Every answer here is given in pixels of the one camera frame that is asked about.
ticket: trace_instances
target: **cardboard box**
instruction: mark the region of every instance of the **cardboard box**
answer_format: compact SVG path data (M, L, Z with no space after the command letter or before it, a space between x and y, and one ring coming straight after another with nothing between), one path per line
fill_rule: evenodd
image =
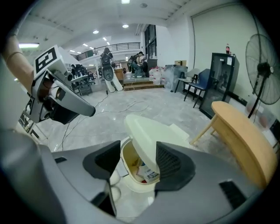
M187 67L187 61L184 60L184 61L175 61L174 63L175 65L182 65L184 67Z
M123 69L122 68L115 69L115 75L117 76L118 80L123 80Z

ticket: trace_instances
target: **ceiling light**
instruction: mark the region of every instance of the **ceiling light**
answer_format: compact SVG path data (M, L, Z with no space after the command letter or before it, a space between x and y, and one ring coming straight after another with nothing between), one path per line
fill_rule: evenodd
M19 48L36 48L39 47L38 43L20 43L18 44Z

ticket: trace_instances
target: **trash can lid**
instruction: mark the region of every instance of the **trash can lid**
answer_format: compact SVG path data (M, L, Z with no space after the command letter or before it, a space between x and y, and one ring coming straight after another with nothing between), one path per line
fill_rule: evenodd
M132 144L142 161L154 172L160 173L156 163L157 141L188 147L187 133L175 124L170 126L145 117L130 114L125 127Z

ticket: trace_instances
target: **red bottle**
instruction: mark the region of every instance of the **red bottle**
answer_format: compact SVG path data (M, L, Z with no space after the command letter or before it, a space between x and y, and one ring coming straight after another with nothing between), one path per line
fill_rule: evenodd
M229 45L226 46L226 53L229 54Z

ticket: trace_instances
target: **window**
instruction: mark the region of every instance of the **window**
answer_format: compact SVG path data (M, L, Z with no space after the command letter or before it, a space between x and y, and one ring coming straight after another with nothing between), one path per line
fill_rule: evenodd
M157 59L156 26L149 25L145 31L146 58Z

